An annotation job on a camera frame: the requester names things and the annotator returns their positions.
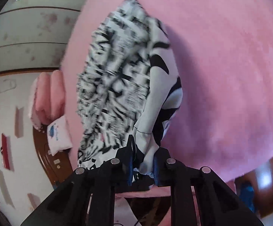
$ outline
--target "black and white fabric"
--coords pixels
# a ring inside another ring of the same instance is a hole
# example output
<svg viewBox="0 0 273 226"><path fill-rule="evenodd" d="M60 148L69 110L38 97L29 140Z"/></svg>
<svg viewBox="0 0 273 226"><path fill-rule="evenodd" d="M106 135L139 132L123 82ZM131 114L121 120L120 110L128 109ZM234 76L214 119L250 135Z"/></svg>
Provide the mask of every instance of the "black and white fabric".
<svg viewBox="0 0 273 226"><path fill-rule="evenodd" d="M78 75L84 134L78 166L99 167L133 134L137 170L153 172L153 155L182 100L166 30L136 0L125 0L92 34Z"/></svg>

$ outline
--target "white wall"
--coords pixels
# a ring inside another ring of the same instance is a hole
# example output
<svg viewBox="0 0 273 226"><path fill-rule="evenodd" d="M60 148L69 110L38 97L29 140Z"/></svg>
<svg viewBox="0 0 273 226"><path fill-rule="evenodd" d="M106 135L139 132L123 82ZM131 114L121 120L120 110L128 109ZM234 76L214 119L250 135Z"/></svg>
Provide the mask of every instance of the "white wall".
<svg viewBox="0 0 273 226"><path fill-rule="evenodd" d="M45 174L35 151L32 124L27 116L30 86L39 73L25 73L0 77L0 91L9 88L9 81L16 81L16 88L0 93L0 148L1 133L10 136L11 163L14 171L3 168L0 152L0 170L3 172L14 207L8 205L0 189L0 210L7 216L12 226L20 225L31 213L32 207L27 194L32 193L43 201L52 191L52 185ZM24 108L24 135L14 135L16 106Z"/></svg>

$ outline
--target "blue object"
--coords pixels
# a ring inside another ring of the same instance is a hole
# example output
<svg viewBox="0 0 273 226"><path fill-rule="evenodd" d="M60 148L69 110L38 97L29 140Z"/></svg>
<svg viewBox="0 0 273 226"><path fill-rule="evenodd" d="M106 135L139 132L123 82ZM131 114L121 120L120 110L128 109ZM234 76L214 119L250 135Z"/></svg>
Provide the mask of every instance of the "blue object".
<svg viewBox="0 0 273 226"><path fill-rule="evenodd" d="M253 212L256 213L256 208L253 205L254 190L250 182L245 182L241 185L240 200Z"/></svg>

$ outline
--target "bed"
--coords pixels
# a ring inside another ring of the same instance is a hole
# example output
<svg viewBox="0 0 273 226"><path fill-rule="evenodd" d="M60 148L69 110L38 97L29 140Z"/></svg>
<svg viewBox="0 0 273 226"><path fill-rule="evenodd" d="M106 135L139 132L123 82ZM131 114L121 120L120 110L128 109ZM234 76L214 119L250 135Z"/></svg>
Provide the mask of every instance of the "bed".
<svg viewBox="0 0 273 226"><path fill-rule="evenodd" d="M62 62L73 169L83 133L77 74L91 32L122 1L87 0ZM166 24L184 92L162 146L225 182L273 157L273 0L138 1Z"/></svg>

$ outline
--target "black and white garment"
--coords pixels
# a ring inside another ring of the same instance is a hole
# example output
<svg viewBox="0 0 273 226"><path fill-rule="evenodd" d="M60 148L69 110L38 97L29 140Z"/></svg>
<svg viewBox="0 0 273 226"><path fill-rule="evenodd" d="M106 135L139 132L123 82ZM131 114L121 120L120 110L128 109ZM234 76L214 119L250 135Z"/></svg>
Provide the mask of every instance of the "black and white garment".
<svg viewBox="0 0 273 226"><path fill-rule="evenodd" d="M133 134L137 168L151 175L153 155L183 95L166 30L136 0L125 0L92 38L77 82L84 128L78 166L99 167Z"/></svg>

